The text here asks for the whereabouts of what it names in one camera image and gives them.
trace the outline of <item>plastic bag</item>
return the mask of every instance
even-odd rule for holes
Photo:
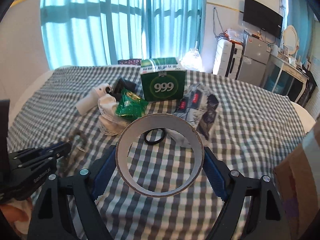
[[[187,121],[198,132],[204,146],[212,137],[215,121],[219,114],[220,105],[213,91],[200,83],[190,85],[188,93],[183,96],[175,116]],[[166,129],[175,140],[177,146],[191,147],[186,138],[180,133]]]
[[[197,48],[190,49],[183,57],[181,65],[188,70],[203,72],[202,59]]]
[[[130,124],[130,121],[125,120],[116,115],[118,103],[116,99],[106,94],[98,101],[99,111],[99,128],[106,135],[117,135]]]
[[[146,100],[127,89],[123,89],[121,95],[122,98],[116,109],[116,115],[130,121],[134,121],[145,115],[144,112],[148,105]]]
[[[236,41],[240,43],[244,42],[243,33],[241,33],[240,31],[228,29],[226,34],[228,35],[230,41]]]

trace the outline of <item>window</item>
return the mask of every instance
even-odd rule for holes
[[[288,26],[288,14],[289,14],[289,1],[285,0],[285,10],[284,10],[283,27],[282,27],[283,30],[285,30]]]
[[[51,69],[179,57],[199,36],[203,0],[41,0]]]

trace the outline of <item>blue gripper pad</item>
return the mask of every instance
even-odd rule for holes
[[[47,153],[48,151],[50,151],[51,149],[53,149],[53,148],[55,148],[55,147],[57,147],[57,146],[59,146],[59,145],[62,145],[62,144],[64,144],[64,143],[65,143],[65,142],[58,142],[58,143],[53,144],[53,145],[51,145],[51,146],[49,146],[49,147],[47,147],[47,148],[44,148],[44,149],[40,152],[40,155],[43,155],[43,154]]]
[[[96,200],[99,196],[104,194],[106,187],[111,179],[111,176],[116,168],[116,148],[114,147],[113,151],[106,159],[105,163],[99,170],[98,174],[95,176],[93,181],[93,189],[91,192],[91,198]]]
[[[206,150],[204,151],[204,162],[202,167],[205,174],[207,175],[214,193],[223,201],[226,201],[229,197],[226,190],[226,182],[217,166],[213,162],[212,158],[210,157],[210,154],[207,153]]]

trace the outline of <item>metal bolt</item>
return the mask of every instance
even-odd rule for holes
[[[57,177],[56,174],[51,174],[49,175],[49,180],[54,180],[56,177]]]
[[[89,170],[88,169],[82,169],[80,171],[80,175],[87,175],[89,173]]]
[[[239,171],[236,171],[236,170],[232,170],[231,171],[231,175],[234,176],[234,177],[238,177],[239,174],[240,174]]]
[[[267,176],[267,175],[264,175],[264,176],[262,177],[262,179],[263,179],[265,182],[269,182],[269,181],[271,180],[270,177]]]
[[[77,147],[79,151],[85,152],[85,149],[81,148],[81,147]]]

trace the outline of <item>screw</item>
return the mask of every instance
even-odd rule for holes
[[[262,177],[262,179],[263,179],[265,182],[269,182],[269,181],[271,180],[270,177],[267,176],[267,175],[264,175],[264,176]]]
[[[54,180],[57,176],[55,174],[49,175],[49,180]]]
[[[236,170],[232,170],[231,171],[231,175],[234,176],[234,177],[238,177],[239,174],[240,174],[239,171],[236,171]]]
[[[80,171],[80,175],[87,175],[89,173],[89,170],[88,169],[82,169]]]

